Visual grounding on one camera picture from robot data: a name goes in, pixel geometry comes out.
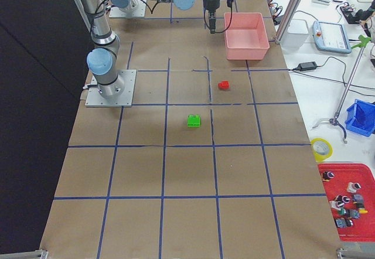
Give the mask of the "black power adapter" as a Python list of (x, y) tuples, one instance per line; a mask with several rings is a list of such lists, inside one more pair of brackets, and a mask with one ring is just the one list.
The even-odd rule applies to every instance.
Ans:
[(303, 62), (297, 65), (296, 69), (298, 71), (309, 71), (309, 70), (315, 70), (318, 68), (318, 65), (316, 62)]

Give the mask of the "reacher grabber tool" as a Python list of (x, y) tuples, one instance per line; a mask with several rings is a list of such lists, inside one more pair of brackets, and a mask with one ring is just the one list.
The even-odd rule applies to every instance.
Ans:
[(354, 49), (356, 47), (359, 47), (360, 48), (359, 54), (357, 55), (357, 58), (356, 58), (356, 61), (354, 63), (354, 66), (352, 68), (352, 71), (350, 73), (349, 79), (348, 79), (347, 83), (344, 84), (345, 89), (344, 89), (343, 94), (342, 94), (342, 96), (341, 96), (341, 98), (339, 100), (339, 104), (337, 106), (337, 109), (336, 109), (333, 117), (332, 118), (321, 118), (321, 119), (317, 120), (317, 122), (312, 126), (312, 129), (317, 128), (321, 124), (330, 124), (332, 126), (338, 126), (338, 127), (340, 127), (340, 129), (343, 131), (342, 141), (343, 141), (344, 144), (347, 144), (347, 140), (346, 140), (347, 133), (346, 133), (345, 127), (339, 122), (338, 118), (340, 116), (340, 112), (342, 110), (343, 103), (345, 102), (346, 96), (347, 96), (348, 91), (350, 89), (351, 83), (352, 83), (352, 81), (354, 79), (354, 75), (355, 75), (356, 70), (358, 68), (360, 59), (361, 59), (361, 57), (363, 55), (364, 49), (366, 48), (367, 44), (369, 42), (371, 42), (371, 38), (367, 37), (367, 36), (360, 35), (359, 36), (359, 40), (360, 40), (360, 43), (356, 44), (356, 45), (354, 45), (352, 47), (352, 49)]

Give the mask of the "white plastic container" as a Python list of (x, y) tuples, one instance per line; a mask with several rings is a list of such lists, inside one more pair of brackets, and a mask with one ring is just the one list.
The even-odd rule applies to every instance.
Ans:
[(309, 28), (306, 20), (292, 19), (287, 31), (281, 39), (281, 46), (285, 53), (296, 52), (305, 43), (309, 35)]

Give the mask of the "blue storage bin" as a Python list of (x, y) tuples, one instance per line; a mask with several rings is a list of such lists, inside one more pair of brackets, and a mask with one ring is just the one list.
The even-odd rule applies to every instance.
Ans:
[(347, 108), (346, 129), (369, 137), (374, 132), (374, 104), (355, 99)]

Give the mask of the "aluminium frame post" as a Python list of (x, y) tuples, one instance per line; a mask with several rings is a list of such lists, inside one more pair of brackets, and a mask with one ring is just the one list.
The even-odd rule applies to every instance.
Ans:
[(275, 43), (280, 44), (282, 41), (283, 36), (287, 32), (289, 25), (291, 23), (291, 20), (295, 14), (295, 11), (297, 10), (297, 7), (299, 5), (301, 0), (290, 0), (289, 4), (285, 10), (284, 16), (281, 20), (281, 23), (278, 27), (278, 30), (275, 34), (274, 40)]

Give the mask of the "teach pendant tablet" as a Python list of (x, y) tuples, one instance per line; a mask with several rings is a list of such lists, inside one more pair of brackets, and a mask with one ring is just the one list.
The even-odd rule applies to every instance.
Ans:
[(314, 21), (312, 36), (318, 50), (349, 54), (352, 51), (345, 27), (339, 23)]

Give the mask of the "yellow tape roll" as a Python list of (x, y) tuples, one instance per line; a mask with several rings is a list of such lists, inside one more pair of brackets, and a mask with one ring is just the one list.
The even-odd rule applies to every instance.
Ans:
[(331, 144), (323, 138), (314, 138), (311, 141), (313, 155), (317, 162), (322, 162), (330, 158), (333, 154), (333, 148)]

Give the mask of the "red plastic tray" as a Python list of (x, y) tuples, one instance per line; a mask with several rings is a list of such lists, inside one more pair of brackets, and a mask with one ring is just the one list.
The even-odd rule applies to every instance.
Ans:
[(321, 163), (323, 187), (343, 241), (374, 241), (374, 177), (362, 163)]

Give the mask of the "red toy block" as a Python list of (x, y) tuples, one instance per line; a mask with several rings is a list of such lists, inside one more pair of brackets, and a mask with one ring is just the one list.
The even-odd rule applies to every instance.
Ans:
[(218, 86), (219, 90), (222, 90), (222, 91), (227, 91), (227, 90), (230, 89), (230, 83), (227, 80), (220, 81), (217, 84), (217, 86)]

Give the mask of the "pink plastic box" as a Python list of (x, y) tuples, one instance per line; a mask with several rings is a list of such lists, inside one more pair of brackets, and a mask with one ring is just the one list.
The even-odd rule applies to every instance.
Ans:
[(262, 60), (270, 44), (259, 12), (225, 13), (227, 60)]

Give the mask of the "green toy block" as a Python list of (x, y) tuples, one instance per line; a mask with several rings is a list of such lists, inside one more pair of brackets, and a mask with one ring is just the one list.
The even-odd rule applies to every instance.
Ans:
[(201, 126), (201, 117), (198, 114), (189, 114), (187, 117), (187, 126), (189, 128), (199, 128)]

